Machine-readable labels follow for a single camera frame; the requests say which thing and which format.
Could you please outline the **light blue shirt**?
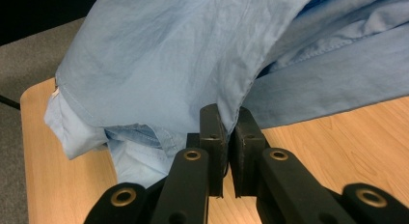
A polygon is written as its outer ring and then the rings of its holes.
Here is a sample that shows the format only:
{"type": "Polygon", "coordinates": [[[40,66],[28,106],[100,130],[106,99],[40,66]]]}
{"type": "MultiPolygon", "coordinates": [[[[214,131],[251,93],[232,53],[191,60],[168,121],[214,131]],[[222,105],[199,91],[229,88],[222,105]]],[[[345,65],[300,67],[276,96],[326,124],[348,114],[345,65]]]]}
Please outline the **light blue shirt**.
{"type": "Polygon", "coordinates": [[[200,111],[226,131],[409,96],[409,0],[97,0],[56,72],[45,122],[121,182],[164,178],[200,111]]]}

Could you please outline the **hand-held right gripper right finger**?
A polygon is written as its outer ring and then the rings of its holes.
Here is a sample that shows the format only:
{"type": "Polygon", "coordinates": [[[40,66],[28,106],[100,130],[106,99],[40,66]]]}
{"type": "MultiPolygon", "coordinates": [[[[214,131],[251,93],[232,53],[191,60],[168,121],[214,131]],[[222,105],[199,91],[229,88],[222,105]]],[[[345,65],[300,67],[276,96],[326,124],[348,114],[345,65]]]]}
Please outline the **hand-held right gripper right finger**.
{"type": "Polygon", "coordinates": [[[259,184],[259,158],[266,139],[252,113],[244,107],[234,127],[229,145],[229,161],[236,198],[256,196],[259,184]]]}

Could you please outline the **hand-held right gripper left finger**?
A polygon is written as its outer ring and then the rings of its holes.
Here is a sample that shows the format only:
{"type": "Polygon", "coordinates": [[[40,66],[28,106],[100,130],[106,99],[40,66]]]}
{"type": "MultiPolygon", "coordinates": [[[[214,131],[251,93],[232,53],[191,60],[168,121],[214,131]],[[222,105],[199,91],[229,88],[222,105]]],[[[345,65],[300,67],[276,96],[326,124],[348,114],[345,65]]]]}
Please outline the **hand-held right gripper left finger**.
{"type": "Polygon", "coordinates": [[[209,195],[222,197],[228,165],[228,144],[216,104],[207,105],[200,111],[200,148],[209,155],[209,195]]]}

